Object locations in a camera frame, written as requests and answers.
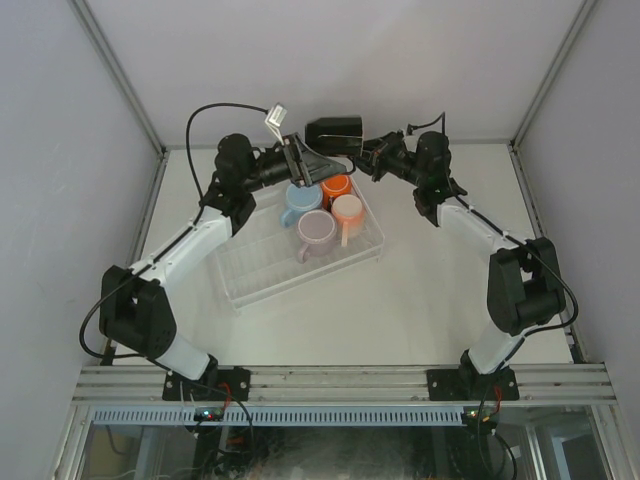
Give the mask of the light blue mug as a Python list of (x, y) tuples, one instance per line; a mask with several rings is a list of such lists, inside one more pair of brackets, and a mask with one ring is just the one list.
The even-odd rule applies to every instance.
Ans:
[(289, 185), (285, 191), (285, 209), (280, 215), (280, 225), (283, 228), (294, 226), (307, 212), (322, 206), (323, 192), (320, 186), (298, 187)]

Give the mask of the orange mug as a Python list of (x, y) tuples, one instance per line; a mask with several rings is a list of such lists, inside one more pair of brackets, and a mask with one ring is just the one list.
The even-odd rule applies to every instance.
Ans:
[(321, 183), (323, 192), (322, 207), (330, 211), (336, 198), (350, 194), (352, 191), (352, 181), (349, 175), (335, 175)]

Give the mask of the black mug cream inside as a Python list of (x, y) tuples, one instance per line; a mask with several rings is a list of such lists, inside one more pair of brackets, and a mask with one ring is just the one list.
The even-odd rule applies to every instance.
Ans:
[(305, 143), (328, 157), (359, 156), (363, 148), (363, 120), (359, 115), (321, 117), (305, 126)]

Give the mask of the pink mug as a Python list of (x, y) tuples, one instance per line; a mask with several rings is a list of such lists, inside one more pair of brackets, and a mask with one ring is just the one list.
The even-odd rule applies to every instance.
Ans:
[(353, 194), (341, 195), (333, 202), (331, 213), (341, 230), (341, 246), (346, 247), (351, 239), (359, 236), (363, 231), (364, 204), (359, 197)]

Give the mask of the lilac mug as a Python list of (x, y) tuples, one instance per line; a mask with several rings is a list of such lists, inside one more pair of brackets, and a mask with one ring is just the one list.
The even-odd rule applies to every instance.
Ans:
[(296, 234), (301, 241), (297, 253), (299, 263), (329, 254), (337, 244), (338, 226), (335, 218), (323, 209), (303, 214), (297, 222)]

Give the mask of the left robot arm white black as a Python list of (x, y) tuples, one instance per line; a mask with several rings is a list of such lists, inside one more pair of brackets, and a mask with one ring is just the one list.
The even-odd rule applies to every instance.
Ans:
[(327, 135), (309, 145), (291, 134), (260, 150), (242, 134), (225, 136), (195, 217), (155, 252), (103, 275), (100, 332), (189, 380), (211, 382), (217, 360), (178, 333), (171, 291), (246, 224), (256, 207), (255, 191), (284, 181), (310, 187), (346, 174), (349, 169), (340, 158), (354, 159), (361, 147), (360, 142), (340, 145)]

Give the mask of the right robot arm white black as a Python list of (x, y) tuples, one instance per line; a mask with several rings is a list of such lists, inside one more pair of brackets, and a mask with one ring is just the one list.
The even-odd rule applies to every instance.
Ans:
[(552, 319), (577, 303), (562, 279), (556, 249), (546, 237), (519, 239), (481, 213), (451, 175), (449, 139), (427, 131), (415, 150), (406, 133), (366, 140), (353, 162), (372, 180), (391, 174), (413, 185), (417, 211), (434, 226), (462, 237), (487, 263), (486, 307), (490, 324), (466, 350), (463, 384), (499, 376), (524, 341), (554, 329)]

